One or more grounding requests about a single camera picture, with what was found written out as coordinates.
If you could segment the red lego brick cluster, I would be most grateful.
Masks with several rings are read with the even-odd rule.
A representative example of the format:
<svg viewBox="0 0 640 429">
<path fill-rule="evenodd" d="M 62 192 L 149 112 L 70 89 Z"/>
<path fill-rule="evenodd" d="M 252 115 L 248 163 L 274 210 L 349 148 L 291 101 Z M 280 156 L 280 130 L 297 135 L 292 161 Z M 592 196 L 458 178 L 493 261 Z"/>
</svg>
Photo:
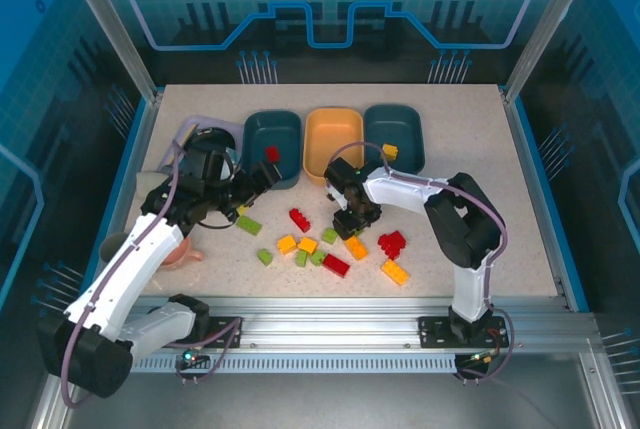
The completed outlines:
<svg viewBox="0 0 640 429">
<path fill-rule="evenodd" d="M 396 230 L 391 233 L 382 234 L 378 238 L 377 244 L 388 259 L 396 260 L 402 250 L 406 248 L 407 242 L 402 233 Z"/>
</svg>

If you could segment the dark teal plastic container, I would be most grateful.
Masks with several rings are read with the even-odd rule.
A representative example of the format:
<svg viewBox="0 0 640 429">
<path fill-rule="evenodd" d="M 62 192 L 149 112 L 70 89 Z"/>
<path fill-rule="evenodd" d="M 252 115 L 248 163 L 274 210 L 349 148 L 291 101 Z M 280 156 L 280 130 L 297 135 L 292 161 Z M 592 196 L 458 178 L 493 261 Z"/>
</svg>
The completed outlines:
<svg viewBox="0 0 640 429">
<path fill-rule="evenodd" d="M 364 113 L 364 139 L 379 147 L 395 146 L 398 154 L 392 169 L 418 174 L 425 165 L 424 139 L 420 114 L 401 104 L 377 104 Z"/>
<path fill-rule="evenodd" d="M 294 112 L 266 110 L 252 114 L 244 124 L 242 168 L 249 172 L 258 162 L 266 161 L 267 149 L 274 146 L 282 176 L 274 189 L 291 189 L 302 169 L 302 135 L 300 116 Z"/>
</svg>

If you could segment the pink ceramic cup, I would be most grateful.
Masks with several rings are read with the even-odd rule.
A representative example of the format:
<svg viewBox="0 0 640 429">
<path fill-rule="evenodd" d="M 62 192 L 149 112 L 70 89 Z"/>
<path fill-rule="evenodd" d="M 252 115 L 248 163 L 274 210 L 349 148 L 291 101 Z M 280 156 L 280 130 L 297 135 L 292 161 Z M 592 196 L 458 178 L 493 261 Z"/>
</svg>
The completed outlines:
<svg viewBox="0 0 640 429">
<path fill-rule="evenodd" d="M 195 249 L 190 238 L 185 238 L 161 263 L 161 270 L 177 269 L 191 262 L 202 262 L 204 254 Z"/>
</svg>

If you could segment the black round plate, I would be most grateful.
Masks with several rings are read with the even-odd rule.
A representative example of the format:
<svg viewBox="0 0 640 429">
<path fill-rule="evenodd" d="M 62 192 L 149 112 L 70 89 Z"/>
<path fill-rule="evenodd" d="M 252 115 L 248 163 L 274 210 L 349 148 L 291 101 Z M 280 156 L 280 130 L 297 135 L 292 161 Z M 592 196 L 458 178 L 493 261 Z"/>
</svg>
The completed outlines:
<svg viewBox="0 0 640 429">
<path fill-rule="evenodd" d="M 188 154 L 222 154 L 235 151 L 236 141 L 232 134 L 219 127 L 209 127 L 195 130 L 187 139 L 185 150 Z"/>
</svg>

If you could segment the lavender plastic tray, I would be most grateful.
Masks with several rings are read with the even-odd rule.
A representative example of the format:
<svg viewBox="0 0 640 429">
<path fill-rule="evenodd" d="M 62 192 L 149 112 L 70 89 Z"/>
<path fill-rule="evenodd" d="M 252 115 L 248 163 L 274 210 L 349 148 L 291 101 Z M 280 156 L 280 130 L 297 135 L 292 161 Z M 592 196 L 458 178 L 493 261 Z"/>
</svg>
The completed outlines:
<svg viewBox="0 0 640 429">
<path fill-rule="evenodd" d="M 232 168 L 229 168 L 227 163 L 222 161 L 221 171 L 218 173 L 220 178 L 224 179 L 238 167 L 241 161 L 244 125 L 207 116 L 189 116 L 182 121 L 173 139 L 181 146 L 184 146 L 194 131 L 205 128 L 219 128 L 226 130 L 234 140 L 235 148 L 227 149 L 227 154 L 231 160 Z"/>
</svg>

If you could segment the yellow plastic container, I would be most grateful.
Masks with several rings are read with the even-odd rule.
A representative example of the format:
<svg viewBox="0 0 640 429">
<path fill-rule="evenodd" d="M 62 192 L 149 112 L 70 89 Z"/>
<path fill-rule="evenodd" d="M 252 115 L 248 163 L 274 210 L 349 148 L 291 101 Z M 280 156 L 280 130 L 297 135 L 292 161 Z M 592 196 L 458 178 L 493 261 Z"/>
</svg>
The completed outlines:
<svg viewBox="0 0 640 429">
<path fill-rule="evenodd" d="M 331 156 L 341 147 L 363 140 L 363 118 L 356 110 L 341 107 L 313 110 L 306 118 L 303 146 L 303 169 L 311 183 L 323 186 Z"/>
</svg>

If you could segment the grey cup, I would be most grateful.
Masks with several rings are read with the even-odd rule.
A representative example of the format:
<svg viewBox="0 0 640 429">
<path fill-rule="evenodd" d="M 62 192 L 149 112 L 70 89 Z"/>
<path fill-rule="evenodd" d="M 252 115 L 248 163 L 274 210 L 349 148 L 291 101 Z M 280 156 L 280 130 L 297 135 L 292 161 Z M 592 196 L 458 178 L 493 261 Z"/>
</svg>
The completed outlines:
<svg viewBox="0 0 640 429">
<path fill-rule="evenodd" d="M 129 234 L 126 232 L 117 232 L 106 237 L 99 247 L 100 260 L 108 264 L 127 241 L 128 237 Z"/>
</svg>

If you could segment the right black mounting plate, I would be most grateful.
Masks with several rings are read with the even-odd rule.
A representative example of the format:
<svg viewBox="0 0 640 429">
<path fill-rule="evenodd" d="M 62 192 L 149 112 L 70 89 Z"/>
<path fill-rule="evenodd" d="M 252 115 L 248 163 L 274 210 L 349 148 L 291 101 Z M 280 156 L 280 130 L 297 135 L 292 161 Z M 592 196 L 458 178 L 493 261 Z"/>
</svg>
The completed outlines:
<svg viewBox="0 0 640 429">
<path fill-rule="evenodd" d="M 417 322 L 423 349 L 506 349 L 510 345 L 506 321 L 500 316 L 487 316 L 474 323 L 452 321 L 448 316 L 424 316 Z"/>
</svg>

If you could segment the black mounting plate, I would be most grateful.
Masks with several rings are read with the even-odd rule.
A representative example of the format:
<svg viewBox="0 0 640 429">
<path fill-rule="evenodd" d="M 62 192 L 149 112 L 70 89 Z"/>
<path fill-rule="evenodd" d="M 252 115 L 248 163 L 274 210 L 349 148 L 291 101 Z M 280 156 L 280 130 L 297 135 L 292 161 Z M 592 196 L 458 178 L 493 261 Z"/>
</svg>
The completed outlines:
<svg viewBox="0 0 640 429">
<path fill-rule="evenodd" d="M 452 321 L 448 316 L 424 316 L 417 322 L 423 349 L 506 349 L 510 345 L 506 321 L 500 316 L 487 316 L 474 323 Z"/>
<path fill-rule="evenodd" d="M 223 349 L 228 340 L 231 340 L 229 345 L 230 349 L 237 349 L 240 347 L 241 338 L 242 338 L 242 327 L 244 320 L 241 317 L 210 317 L 207 336 L 211 337 L 227 326 L 232 325 L 235 321 L 238 322 L 237 328 L 235 331 L 229 329 L 224 334 L 220 335 L 212 342 L 206 345 L 207 348 L 211 349 Z"/>
</svg>

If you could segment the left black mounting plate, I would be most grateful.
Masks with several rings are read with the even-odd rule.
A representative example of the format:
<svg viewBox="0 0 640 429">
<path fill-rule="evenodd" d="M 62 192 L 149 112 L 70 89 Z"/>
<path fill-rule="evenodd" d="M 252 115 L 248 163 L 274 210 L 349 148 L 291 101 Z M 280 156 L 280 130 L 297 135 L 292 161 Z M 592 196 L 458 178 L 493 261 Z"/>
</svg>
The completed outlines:
<svg viewBox="0 0 640 429">
<path fill-rule="evenodd" d="M 227 326 L 232 325 L 235 321 L 238 322 L 237 328 L 235 331 L 229 329 L 224 334 L 220 335 L 212 342 L 206 345 L 207 348 L 211 349 L 223 349 L 228 340 L 231 340 L 229 345 L 230 349 L 237 349 L 240 347 L 241 338 L 242 338 L 242 327 L 244 320 L 241 317 L 210 317 L 207 336 L 211 337 Z"/>
</svg>

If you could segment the small circuit board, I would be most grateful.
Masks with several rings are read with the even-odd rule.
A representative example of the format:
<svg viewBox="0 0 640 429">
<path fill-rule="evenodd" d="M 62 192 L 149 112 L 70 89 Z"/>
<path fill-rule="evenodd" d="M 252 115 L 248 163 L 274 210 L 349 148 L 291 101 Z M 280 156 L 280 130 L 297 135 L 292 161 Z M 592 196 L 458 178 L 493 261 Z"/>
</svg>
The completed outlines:
<svg viewBox="0 0 640 429">
<path fill-rule="evenodd" d="M 500 355 L 500 349 L 487 349 L 474 354 L 462 354 L 456 356 L 457 367 L 471 367 L 475 365 L 488 365 L 497 356 Z"/>
<path fill-rule="evenodd" d="M 178 371 L 204 369 L 209 362 L 210 357 L 202 354 L 198 348 L 187 348 L 177 358 L 176 368 Z"/>
</svg>

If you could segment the aluminium table side rail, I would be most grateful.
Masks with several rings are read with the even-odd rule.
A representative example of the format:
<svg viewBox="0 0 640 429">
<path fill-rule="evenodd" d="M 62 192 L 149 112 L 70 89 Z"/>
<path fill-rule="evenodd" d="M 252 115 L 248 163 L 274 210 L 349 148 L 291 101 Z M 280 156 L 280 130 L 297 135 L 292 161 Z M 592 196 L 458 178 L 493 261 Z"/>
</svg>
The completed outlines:
<svg viewBox="0 0 640 429">
<path fill-rule="evenodd" d="M 588 313 L 587 297 L 524 106 L 519 97 L 508 101 L 502 95 L 502 99 L 550 270 L 559 280 L 558 292 L 569 310 Z"/>
<path fill-rule="evenodd" d="M 138 104 L 85 275 L 80 286 L 79 294 L 82 294 L 91 286 L 95 277 L 104 267 L 104 263 L 100 258 L 100 246 L 103 241 L 112 233 L 125 228 L 129 210 L 134 199 L 135 174 L 141 169 L 144 162 L 157 118 L 159 104 L 160 102 L 151 103 L 144 99 Z"/>
</svg>

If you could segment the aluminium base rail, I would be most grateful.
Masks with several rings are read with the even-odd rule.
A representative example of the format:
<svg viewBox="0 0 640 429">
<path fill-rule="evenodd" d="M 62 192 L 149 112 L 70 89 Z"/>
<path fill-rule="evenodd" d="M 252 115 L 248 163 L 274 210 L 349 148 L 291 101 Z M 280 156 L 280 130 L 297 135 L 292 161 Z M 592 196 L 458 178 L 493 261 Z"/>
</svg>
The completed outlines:
<svg viewBox="0 0 640 429">
<path fill-rule="evenodd" d="M 417 320 L 444 316 L 445 297 L 207 297 L 215 316 L 240 316 L 244 352 L 416 352 Z M 564 298 L 502 297 L 494 301 L 514 324 L 514 352 L 554 354 L 604 349 L 591 313 L 569 310 Z"/>
</svg>

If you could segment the aluminium frame post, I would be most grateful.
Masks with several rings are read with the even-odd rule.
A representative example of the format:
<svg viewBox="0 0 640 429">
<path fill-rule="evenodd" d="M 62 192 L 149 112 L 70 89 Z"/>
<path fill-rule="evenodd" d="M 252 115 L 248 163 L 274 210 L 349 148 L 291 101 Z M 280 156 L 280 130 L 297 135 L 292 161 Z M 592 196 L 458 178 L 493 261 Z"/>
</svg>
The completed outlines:
<svg viewBox="0 0 640 429">
<path fill-rule="evenodd" d="M 549 1 L 503 89 L 506 105 L 515 103 L 573 1 Z"/>
<path fill-rule="evenodd" d="M 136 89 L 147 102 L 154 103 L 158 96 L 156 86 L 111 0 L 85 0 L 85 2 Z"/>
</svg>

